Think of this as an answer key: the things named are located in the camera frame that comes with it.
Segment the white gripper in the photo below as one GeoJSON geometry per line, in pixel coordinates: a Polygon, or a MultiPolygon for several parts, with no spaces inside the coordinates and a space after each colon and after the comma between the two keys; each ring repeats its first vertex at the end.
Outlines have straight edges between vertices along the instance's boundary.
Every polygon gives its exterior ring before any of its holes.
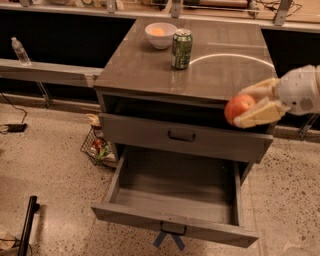
{"type": "Polygon", "coordinates": [[[319,67],[307,65],[280,78],[268,78],[239,91],[259,101],[233,119],[239,128],[279,121],[287,112],[293,115],[319,113],[319,67]]]}

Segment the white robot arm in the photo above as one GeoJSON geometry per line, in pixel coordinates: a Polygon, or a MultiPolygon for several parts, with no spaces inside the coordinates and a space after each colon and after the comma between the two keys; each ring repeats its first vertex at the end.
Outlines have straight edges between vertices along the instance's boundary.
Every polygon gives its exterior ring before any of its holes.
{"type": "Polygon", "coordinates": [[[281,78],[269,78],[242,89],[256,104],[233,119],[236,127],[251,128],[279,121],[286,113],[320,113],[320,66],[293,69],[281,78]]]}

